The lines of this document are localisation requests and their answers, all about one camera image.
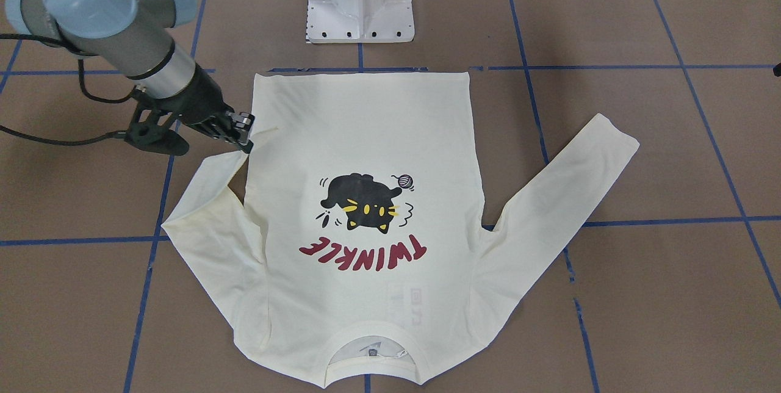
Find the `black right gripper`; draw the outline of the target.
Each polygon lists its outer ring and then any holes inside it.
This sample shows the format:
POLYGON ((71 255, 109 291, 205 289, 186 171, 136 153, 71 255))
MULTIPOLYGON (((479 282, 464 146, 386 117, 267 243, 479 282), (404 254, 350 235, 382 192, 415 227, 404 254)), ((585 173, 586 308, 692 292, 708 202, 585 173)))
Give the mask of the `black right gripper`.
POLYGON ((160 70, 160 76, 173 87, 181 87, 169 99, 175 106, 172 113, 181 123, 196 129, 209 137, 229 137, 229 143, 245 154, 250 154, 253 143, 249 139, 254 115, 248 112, 234 112, 223 101, 222 91, 211 76, 198 65, 183 85, 183 65, 168 63, 160 70))

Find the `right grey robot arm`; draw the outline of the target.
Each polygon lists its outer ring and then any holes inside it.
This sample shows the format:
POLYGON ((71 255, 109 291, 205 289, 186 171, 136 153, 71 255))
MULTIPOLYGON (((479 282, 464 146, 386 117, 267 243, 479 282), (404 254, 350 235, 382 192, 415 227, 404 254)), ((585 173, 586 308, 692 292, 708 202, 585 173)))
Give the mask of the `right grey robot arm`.
POLYGON ((197 11, 197 0, 5 0, 15 32, 2 38, 69 51, 79 60, 80 78, 84 59, 103 57, 133 82, 119 99, 137 102, 128 128, 82 145, 120 139, 142 151, 183 156, 188 143, 172 128, 180 121, 248 153, 254 116, 228 106, 217 83, 168 34, 194 20, 197 11))

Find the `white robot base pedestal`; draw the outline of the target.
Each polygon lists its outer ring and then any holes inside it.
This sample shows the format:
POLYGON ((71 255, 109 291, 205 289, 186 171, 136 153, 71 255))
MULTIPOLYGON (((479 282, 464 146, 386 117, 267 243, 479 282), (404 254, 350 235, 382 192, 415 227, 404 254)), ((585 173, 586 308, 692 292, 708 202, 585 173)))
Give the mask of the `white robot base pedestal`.
POLYGON ((412 0, 308 0, 305 37, 313 45, 407 43, 415 33, 412 0))

